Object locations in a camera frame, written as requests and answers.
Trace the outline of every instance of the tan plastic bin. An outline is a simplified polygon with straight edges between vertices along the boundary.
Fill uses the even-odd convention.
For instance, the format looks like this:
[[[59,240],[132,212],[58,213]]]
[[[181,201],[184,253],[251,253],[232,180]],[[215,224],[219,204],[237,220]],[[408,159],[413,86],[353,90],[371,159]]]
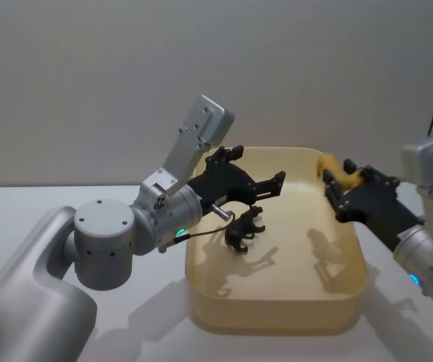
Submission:
[[[282,194],[263,207],[247,255],[232,252],[224,232],[190,239],[186,278],[194,320],[220,333],[325,334],[353,326],[367,272],[352,224],[339,224],[315,175],[321,153],[301,148],[246,148],[236,162],[256,181],[287,172]],[[204,169],[202,161],[196,173]],[[237,216],[245,205],[228,203]],[[223,226],[208,215],[191,232]]]

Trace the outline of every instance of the table surface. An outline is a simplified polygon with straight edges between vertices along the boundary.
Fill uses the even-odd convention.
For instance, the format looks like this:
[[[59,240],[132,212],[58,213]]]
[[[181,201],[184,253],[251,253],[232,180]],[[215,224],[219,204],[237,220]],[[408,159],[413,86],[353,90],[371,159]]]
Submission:
[[[127,203],[137,186],[0,189],[0,268],[50,208],[79,207],[96,198]],[[399,187],[401,202],[422,213],[414,187]],[[135,257],[122,287],[97,292],[80,286],[73,268],[64,280],[79,285],[98,304],[96,327],[80,362],[129,361],[433,361],[433,301],[424,297],[390,252],[356,225],[370,283],[361,316],[337,336],[224,336],[189,319],[184,243],[166,254]]]

